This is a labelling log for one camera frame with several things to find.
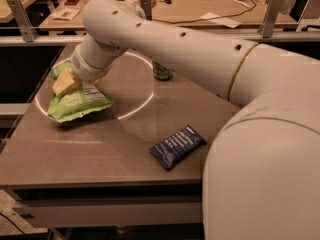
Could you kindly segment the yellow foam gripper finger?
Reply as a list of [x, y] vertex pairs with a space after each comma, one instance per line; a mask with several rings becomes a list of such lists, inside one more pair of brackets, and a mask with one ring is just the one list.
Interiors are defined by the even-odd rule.
[[69, 68], [65, 67], [53, 84], [53, 91], [57, 97], [62, 97], [80, 85], [81, 80]]

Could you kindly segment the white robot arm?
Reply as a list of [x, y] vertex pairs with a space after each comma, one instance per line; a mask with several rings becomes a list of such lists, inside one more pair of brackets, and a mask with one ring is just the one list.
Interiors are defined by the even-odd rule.
[[92, 81], [133, 49], [239, 107], [203, 174], [206, 240], [320, 240], [320, 62], [256, 42], [148, 21], [91, 0], [71, 57]]

